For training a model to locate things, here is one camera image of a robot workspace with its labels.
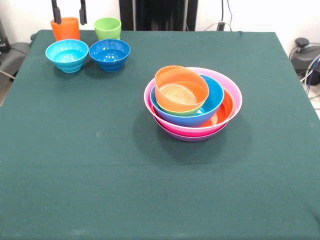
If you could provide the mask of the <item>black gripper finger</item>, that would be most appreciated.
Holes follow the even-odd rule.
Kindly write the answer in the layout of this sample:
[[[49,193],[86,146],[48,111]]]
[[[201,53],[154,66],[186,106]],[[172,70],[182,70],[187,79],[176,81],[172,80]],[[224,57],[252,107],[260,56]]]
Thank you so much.
[[[87,24],[87,10],[85,0],[80,0],[79,20],[81,25]]]
[[[52,12],[53,12],[53,20],[56,24],[62,23],[60,8],[57,5],[57,0],[51,0]]]

